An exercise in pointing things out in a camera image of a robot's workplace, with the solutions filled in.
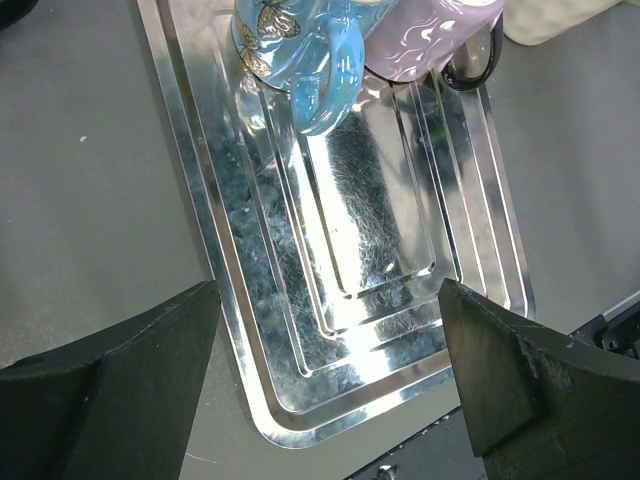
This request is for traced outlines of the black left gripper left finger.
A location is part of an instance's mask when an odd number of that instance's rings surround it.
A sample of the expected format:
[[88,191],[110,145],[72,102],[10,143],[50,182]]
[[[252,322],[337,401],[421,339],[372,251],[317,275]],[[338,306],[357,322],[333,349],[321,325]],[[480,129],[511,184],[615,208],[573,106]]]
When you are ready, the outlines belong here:
[[3,368],[2,478],[178,478],[220,317],[200,282]]

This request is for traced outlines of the blue butterfly mug orange inside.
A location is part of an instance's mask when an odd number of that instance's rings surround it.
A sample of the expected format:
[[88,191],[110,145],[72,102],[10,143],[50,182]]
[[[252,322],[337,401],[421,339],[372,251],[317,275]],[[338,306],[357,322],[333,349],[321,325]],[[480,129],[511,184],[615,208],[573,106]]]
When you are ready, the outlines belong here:
[[306,136],[334,130],[357,100],[365,40],[393,1],[234,3],[232,35],[246,67],[289,94],[292,123]]

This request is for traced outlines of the lilac ceramic mug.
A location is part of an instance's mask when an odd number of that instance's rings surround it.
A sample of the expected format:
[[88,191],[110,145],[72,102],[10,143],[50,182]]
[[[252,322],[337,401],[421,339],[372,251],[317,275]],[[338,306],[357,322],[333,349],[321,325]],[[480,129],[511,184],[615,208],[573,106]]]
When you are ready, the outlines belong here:
[[[501,0],[404,0],[397,2],[365,40],[365,65],[377,76],[408,83],[436,70],[446,85],[464,92],[486,83],[503,45]],[[489,29],[487,64],[477,76],[456,72],[455,52]]]

